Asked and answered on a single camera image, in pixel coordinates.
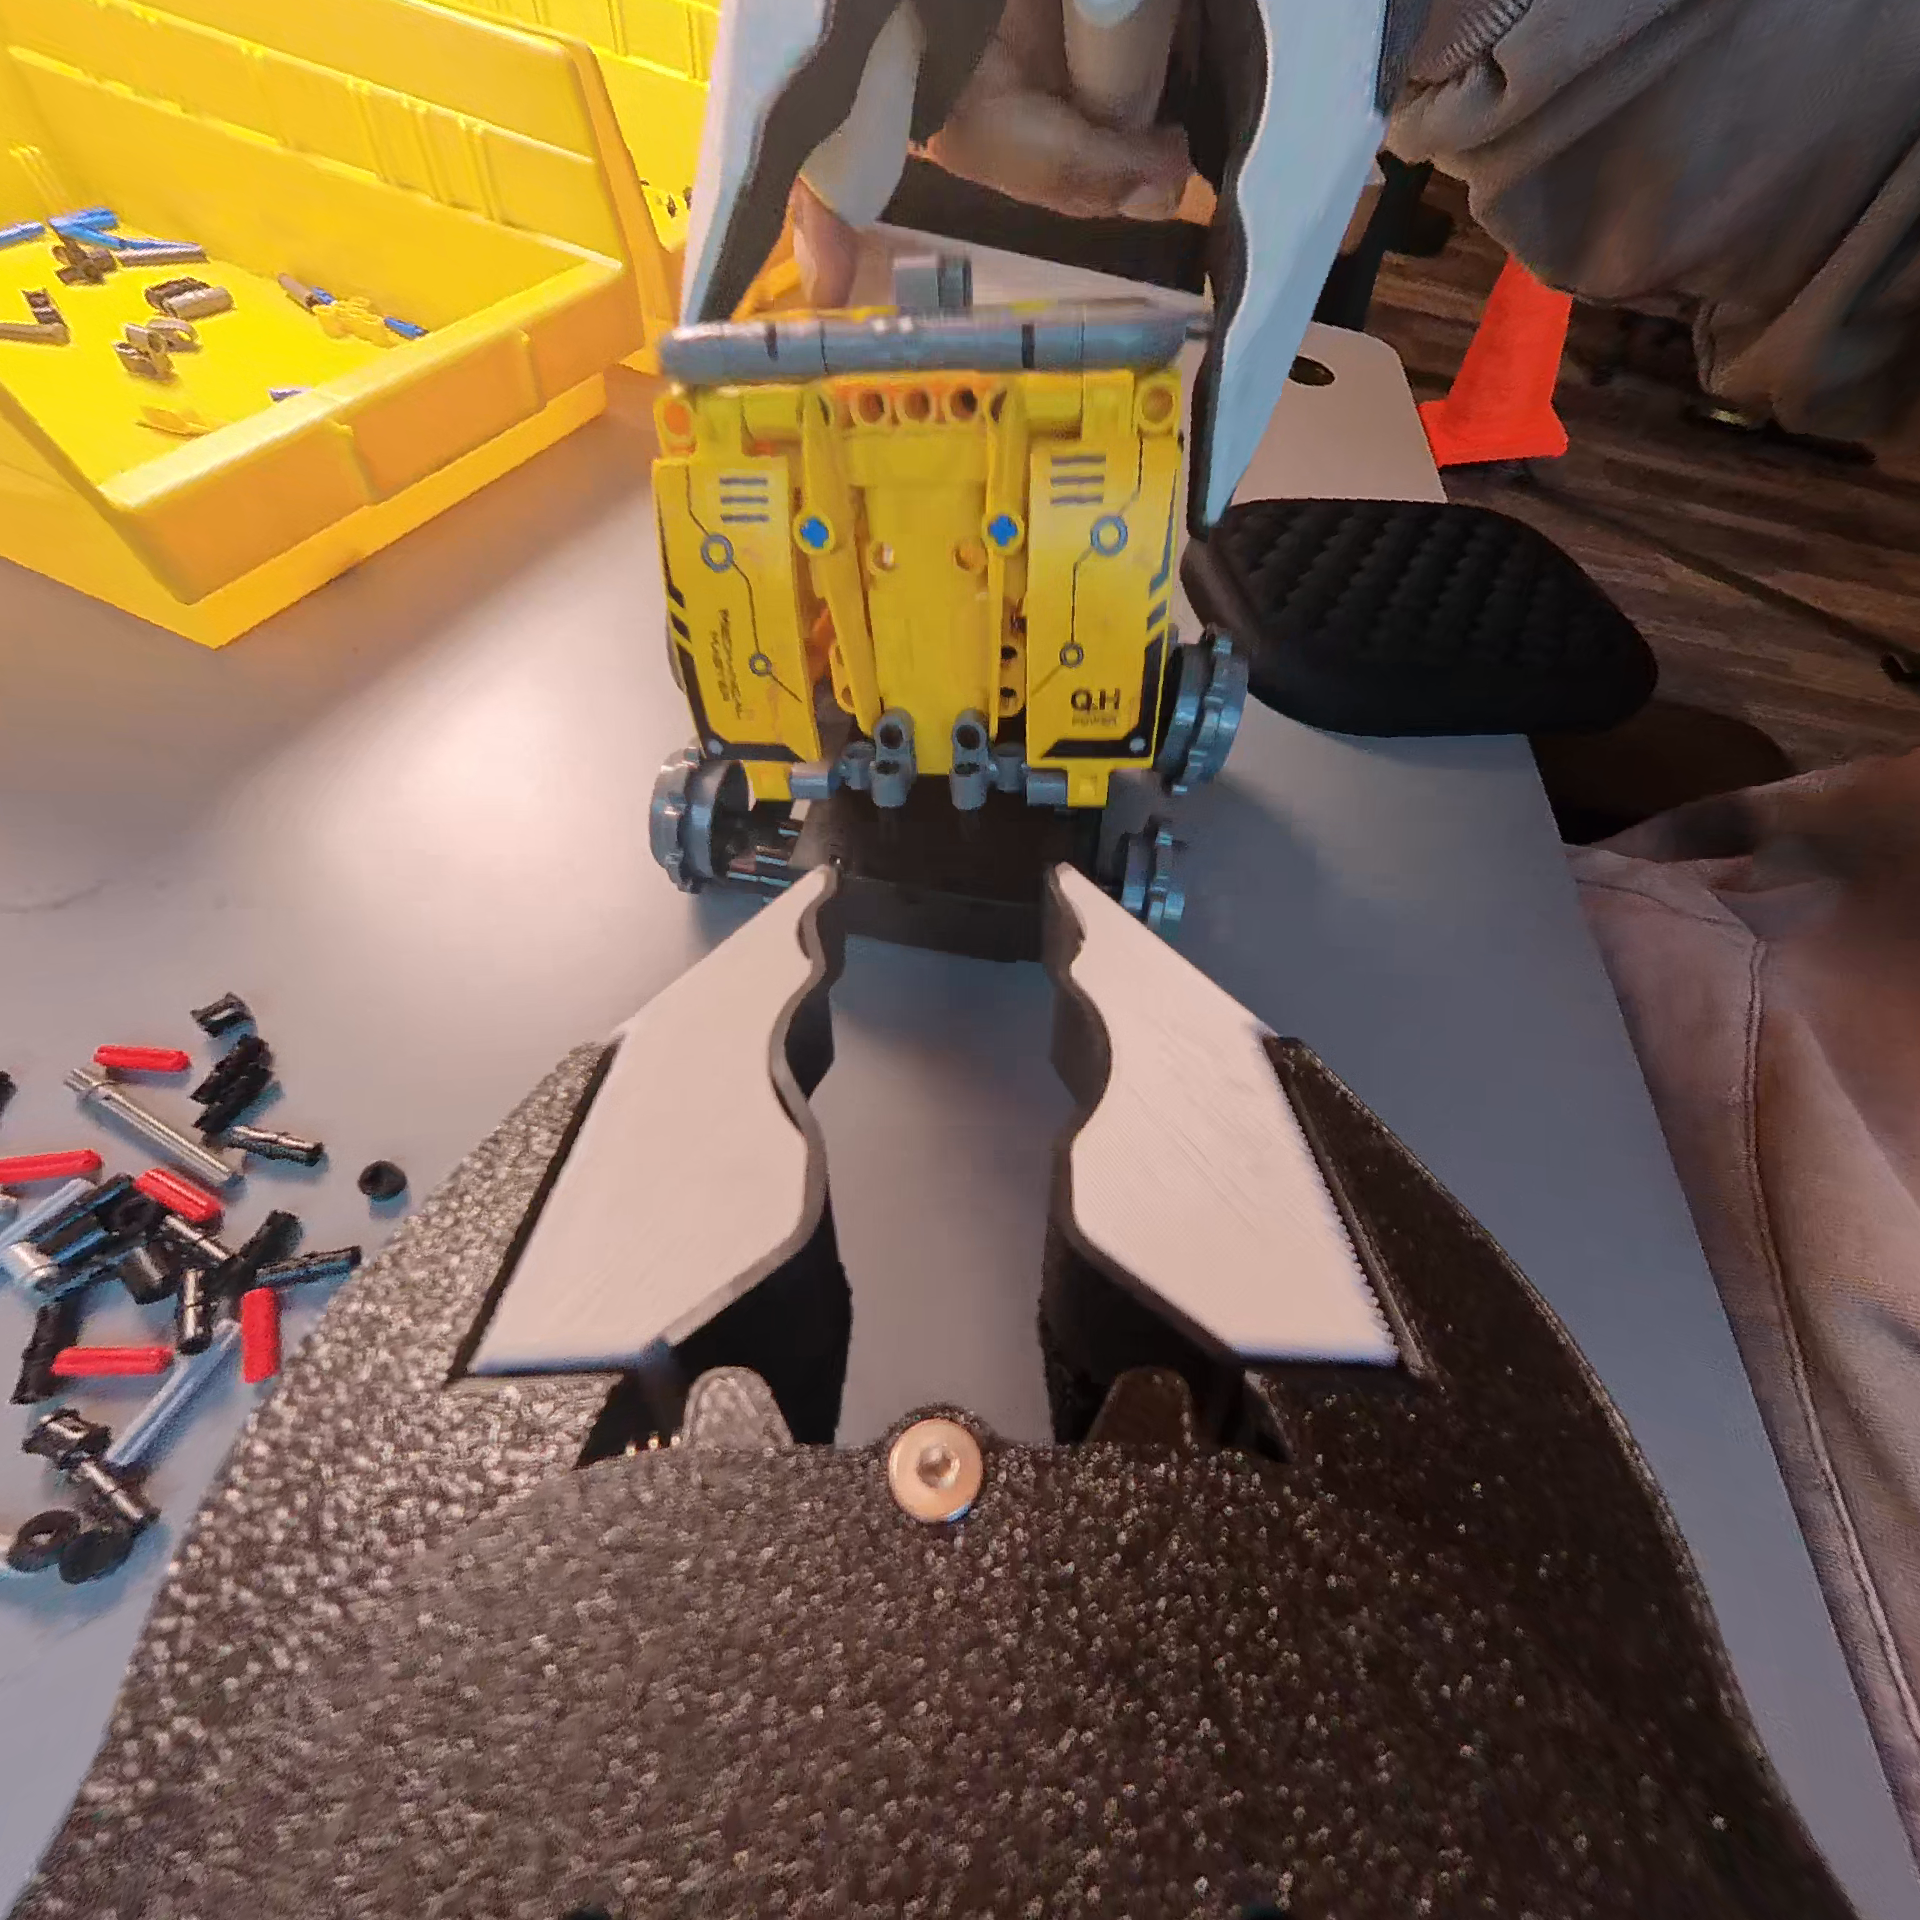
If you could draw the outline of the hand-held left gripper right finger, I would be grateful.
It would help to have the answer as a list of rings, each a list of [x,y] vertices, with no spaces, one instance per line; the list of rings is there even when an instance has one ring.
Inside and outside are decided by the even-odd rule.
[[[1307,1064],[1088,875],[1044,883],[1054,1149],[1041,1347],[1057,1437],[1113,1382],[1166,1368],[1219,1437],[1265,1420],[1270,1373],[1388,1378],[1403,1362],[1368,1229],[1293,1101]]]

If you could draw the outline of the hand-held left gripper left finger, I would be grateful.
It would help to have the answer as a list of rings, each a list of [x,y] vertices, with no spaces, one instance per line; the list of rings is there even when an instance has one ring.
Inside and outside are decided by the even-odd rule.
[[[836,1242],[810,1095],[832,1064],[836,875],[795,880],[594,1068],[468,1335],[472,1375],[635,1375],[657,1429],[744,1367],[836,1431]]]

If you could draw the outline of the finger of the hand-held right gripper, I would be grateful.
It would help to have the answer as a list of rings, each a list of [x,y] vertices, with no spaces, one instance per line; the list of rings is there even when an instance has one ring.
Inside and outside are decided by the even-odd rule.
[[[1190,387],[1189,532],[1232,506],[1373,164],[1382,2],[1209,5],[1227,160]]]
[[[717,30],[682,288],[684,323],[729,320],[794,230],[803,292],[843,303],[861,234],[901,181],[916,8],[737,2]]]

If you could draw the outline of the yellow toy robot vehicle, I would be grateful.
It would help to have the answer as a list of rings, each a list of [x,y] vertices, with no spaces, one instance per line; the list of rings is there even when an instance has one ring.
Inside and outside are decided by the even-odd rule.
[[[684,892],[827,870],[852,932],[1041,956],[1069,866],[1158,934],[1181,843],[1104,848],[1130,778],[1217,778],[1249,667],[1185,643],[1180,354],[1148,298],[976,303],[963,255],[893,301],[684,325],[658,343],[666,651],[693,740],[649,838]]]

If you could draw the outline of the person's right forearm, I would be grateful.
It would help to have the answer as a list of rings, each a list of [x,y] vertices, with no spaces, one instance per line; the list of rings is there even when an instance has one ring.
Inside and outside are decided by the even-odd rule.
[[[1546,282],[1916,320],[1913,2],[1436,5],[1388,148]]]

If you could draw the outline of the grey desk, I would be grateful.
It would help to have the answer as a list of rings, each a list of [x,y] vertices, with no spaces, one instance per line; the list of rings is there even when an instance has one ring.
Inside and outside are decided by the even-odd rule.
[[[666,667],[652,397],[609,411],[210,653],[5,572],[10,1149],[99,1139],[61,1077],[196,1040],[238,992],[315,1180],[315,1243],[398,1222],[572,1048],[753,908],[684,895],[645,814],[688,736]],[[1306,1040],[1507,1247],[1630,1422],[1770,1752],[1860,1914],[1916,1916],[1864,1710],[1518,739],[1321,736],[1251,708],[1181,810],[1185,948]],[[956,1400],[1050,1435],[1033,967],[852,942],[821,1093],[854,1293],[843,1435]]]

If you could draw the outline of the person's right hand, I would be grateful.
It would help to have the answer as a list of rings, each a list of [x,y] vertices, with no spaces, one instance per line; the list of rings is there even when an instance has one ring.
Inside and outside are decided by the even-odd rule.
[[[1003,5],[944,122],[914,133],[933,34],[957,5],[898,5],[869,52],[848,119],[804,160],[789,198],[810,303],[852,301],[860,236],[910,150],[949,175],[1072,223],[1115,223],[1107,272],[1185,279],[1186,133],[1162,108],[1189,5]]]

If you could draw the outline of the orange traffic cone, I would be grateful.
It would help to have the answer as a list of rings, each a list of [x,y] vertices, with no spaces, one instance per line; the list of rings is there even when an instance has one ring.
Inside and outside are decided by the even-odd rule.
[[[1569,430],[1553,397],[1572,298],[1512,255],[1481,309],[1452,389],[1419,407],[1436,468],[1553,461]]]

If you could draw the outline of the yellow divided parts bin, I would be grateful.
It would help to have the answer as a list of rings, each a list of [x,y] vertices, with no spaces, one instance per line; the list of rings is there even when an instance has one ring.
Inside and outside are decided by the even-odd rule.
[[[593,52],[430,5],[5,5],[5,223],[202,263],[5,343],[5,557],[224,644],[605,405],[645,212]]]

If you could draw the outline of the pile of small toy pins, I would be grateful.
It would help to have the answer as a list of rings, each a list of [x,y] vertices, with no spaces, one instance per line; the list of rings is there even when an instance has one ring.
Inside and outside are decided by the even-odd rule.
[[[253,1171],[321,1172],[321,1139],[256,1122],[274,1048],[235,992],[192,1008],[206,1047],[100,1042],[64,1082],[78,1108],[146,1151],[5,1157],[5,1291],[30,1311],[11,1403],[52,1501],[5,1531],[5,1574],[80,1586],[117,1573],[160,1523],[154,1475],[226,1386],[282,1371],[290,1299],[355,1278],[358,1243],[315,1243],[297,1212],[230,1222]]]

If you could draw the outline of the beige printed hoodie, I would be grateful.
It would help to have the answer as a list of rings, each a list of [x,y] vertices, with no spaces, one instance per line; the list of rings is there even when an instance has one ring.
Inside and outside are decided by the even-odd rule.
[[[1917,752],[1569,853],[1917,1839]]]

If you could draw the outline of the small blue toy pieces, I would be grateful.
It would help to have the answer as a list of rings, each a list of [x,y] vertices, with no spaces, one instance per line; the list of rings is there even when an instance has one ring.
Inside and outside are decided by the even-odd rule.
[[[104,461],[188,440],[374,368],[430,326],[387,301],[251,270],[106,205],[5,223],[5,395]]]

